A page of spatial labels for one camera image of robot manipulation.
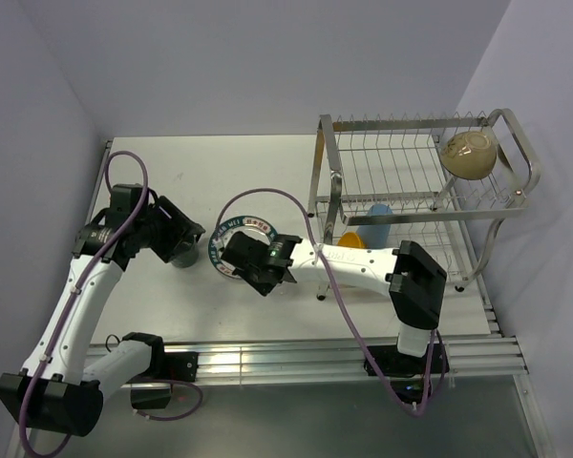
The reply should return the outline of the dark green mug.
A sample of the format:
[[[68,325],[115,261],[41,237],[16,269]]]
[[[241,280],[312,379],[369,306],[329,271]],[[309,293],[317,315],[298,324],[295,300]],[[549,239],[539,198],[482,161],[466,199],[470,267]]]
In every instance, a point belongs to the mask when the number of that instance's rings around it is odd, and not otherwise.
[[[173,251],[170,263],[184,269],[194,265],[199,258],[198,244],[194,239],[181,242]]]

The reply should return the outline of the orange plastic bowl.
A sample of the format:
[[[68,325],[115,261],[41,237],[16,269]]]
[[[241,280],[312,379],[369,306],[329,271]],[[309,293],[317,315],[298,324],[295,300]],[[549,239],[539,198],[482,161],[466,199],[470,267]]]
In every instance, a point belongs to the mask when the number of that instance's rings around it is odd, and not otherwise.
[[[337,242],[338,246],[355,248],[355,249],[366,249],[366,243],[361,239],[361,237],[356,232],[345,233]]]

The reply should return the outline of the blue plastic cup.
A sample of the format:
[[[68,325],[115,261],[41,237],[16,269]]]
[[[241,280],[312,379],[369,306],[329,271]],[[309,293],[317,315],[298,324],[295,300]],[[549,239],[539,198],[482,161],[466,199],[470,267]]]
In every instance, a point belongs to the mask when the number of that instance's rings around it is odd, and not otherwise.
[[[391,208],[383,203],[375,203],[367,212],[367,217],[391,215]],[[391,226],[389,224],[366,224],[360,225],[356,234],[369,249],[382,249],[387,246],[387,240]]]

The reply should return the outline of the beige floral ceramic bowl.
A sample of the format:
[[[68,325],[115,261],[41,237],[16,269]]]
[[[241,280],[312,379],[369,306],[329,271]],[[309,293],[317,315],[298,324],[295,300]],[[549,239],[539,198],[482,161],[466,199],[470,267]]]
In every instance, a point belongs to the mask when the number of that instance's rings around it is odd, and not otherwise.
[[[454,135],[439,154],[440,163],[450,174],[466,180],[488,177],[497,157],[497,144],[481,131]]]

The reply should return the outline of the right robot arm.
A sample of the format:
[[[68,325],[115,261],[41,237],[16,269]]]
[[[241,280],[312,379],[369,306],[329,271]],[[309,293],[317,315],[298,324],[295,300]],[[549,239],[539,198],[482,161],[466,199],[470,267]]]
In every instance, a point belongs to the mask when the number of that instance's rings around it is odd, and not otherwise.
[[[426,362],[447,273],[420,244],[404,240],[393,249],[349,248],[284,234],[266,243],[239,231],[219,248],[219,256],[262,296],[286,281],[352,286],[389,298],[399,321],[396,365],[413,372]]]

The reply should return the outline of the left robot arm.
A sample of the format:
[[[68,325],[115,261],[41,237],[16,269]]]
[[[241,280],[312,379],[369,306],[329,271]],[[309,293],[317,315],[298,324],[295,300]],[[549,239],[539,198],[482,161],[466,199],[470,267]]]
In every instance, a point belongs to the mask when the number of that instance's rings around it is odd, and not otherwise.
[[[167,197],[119,184],[78,233],[62,295],[31,356],[0,377],[0,400],[23,428],[84,437],[105,401],[128,382],[192,382],[198,356],[169,356],[162,337],[130,332],[91,365],[86,357],[104,306],[129,261],[150,249],[176,267],[193,265],[204,230]]]

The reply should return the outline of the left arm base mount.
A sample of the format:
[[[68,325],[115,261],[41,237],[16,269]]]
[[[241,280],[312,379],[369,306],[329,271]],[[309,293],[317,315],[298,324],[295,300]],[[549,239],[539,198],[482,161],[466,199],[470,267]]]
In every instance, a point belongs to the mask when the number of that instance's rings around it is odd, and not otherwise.
[[[169,352],[163,360],[162,374],[167,380],[193,383],[196,381],[199,353]]]

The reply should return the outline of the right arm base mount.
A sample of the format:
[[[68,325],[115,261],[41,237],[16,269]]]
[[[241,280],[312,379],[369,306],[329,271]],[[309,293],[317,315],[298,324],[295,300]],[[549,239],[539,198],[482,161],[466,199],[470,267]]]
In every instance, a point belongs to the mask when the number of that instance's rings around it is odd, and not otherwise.
[[[381,372],[390,378],[412,378],[422,375],[426,368],[427,354],[421,358],[401,354],[395,344],[370,345],[369,352],[374,358]],[[450,370],[448,357],[444,354],[444,347],[435,343],[432,351],[431,374],[440,375]]]

